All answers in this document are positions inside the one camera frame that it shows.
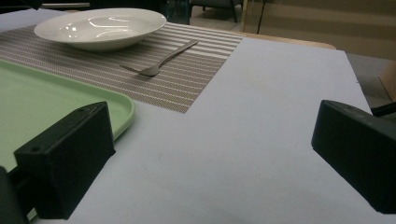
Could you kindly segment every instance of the tray rim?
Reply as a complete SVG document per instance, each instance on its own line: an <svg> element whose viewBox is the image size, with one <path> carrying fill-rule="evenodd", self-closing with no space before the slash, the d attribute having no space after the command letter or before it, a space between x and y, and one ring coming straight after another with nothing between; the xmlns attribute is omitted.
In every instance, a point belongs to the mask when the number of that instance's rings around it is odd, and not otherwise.
<svg viewBox="0 0 396 224"><path fill-rule="evenodd" d="M109 89L105 89L102 87L98 87L98 86L94 86L92 84L89 83L85 83L85 82L81 82L72 78L68 78L68 77L62 77L50 72L46 72L43 70L39 70L30 66L26 66L23 64L19 64L19 63L14 63L14 62L9 62L6 60L2 60L0 59L0 67L4 67L6 69L9 68L19 68L19 69L25 69L25 70L31 70L34 72L35 76L37 77L45 77L46 80L49 81L57 81L60 80L60 82L57 82L58 85L63 85L64 83L72 83L73 86L77 86L78 90L84 90L85 92L89 92L89 90L92 90L93 92L100 92L100 93L107 93L110 94L110 96L115 96L116 99L118 99L117 102L120 102L121 100L123 100L124 102L128 102L128 106L130 108L129 110L129 114L126 116L125 121L120 125L120 127L115 128L113 130L113 138L114 140L116 140L125 130L128 129L129 126L131 126L131 124L134 121L134 101L132 98L130 98L129 96L117 92L117 91L113 91L113 90L109 90Z"/></svg>

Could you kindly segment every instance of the green tray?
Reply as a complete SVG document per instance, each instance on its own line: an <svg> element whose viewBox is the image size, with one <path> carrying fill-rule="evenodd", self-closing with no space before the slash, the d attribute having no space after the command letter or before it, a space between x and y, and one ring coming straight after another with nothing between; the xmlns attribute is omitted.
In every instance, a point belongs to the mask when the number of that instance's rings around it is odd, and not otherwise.
<svg viewBox="0 0 396 224"><path fill-rule="evenodd" d="M134 119L128 96L0 60L0 165L17 164L13 152L76 108L107 101L114 139Z"/></svg>

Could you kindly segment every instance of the fork handle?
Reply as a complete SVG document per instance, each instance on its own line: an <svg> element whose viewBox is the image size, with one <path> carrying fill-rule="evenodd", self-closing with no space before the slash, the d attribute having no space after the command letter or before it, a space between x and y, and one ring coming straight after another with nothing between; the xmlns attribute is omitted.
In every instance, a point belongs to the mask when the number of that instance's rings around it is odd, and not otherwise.
<svg viewBox="0 0 396 224"><path fill-rule="evenodd" d="M165 57L163 57L159 62L157 62L158 66L163 65L163 63L166 62L167 60L175 57L176 55L183 52L184 50L191 48L192 46L194 46L197 43L198 43L198 40L191 40L189 43L186 43L185 45L179 47L178 49L175 49L174 51L170 52Z"/></svg>

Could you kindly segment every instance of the white table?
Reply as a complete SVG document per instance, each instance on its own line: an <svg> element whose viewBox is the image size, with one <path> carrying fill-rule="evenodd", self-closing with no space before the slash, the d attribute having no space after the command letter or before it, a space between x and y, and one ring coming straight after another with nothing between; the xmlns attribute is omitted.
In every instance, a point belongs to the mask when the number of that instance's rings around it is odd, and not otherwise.
<svg viewBox="0 0 396 224"><path fill-rule="evenodd" d="M58 14L1 15L1 31ZM396 223L312 149L322 99L370 111L343 51L245 38L186 114L135 102L67 223Z"/></svg>

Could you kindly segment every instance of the white plate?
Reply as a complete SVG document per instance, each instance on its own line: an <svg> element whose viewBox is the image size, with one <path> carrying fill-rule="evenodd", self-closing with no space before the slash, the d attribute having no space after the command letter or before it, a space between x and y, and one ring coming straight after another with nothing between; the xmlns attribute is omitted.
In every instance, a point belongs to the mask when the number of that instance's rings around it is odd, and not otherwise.
<svg viewBox="0 0 396 224"><path fill-rule="evenodd" d="M136 44L161 29L166 18L139 8L108 8L70 13L43 21L35 34L78 49L109 51Z"/></svg>

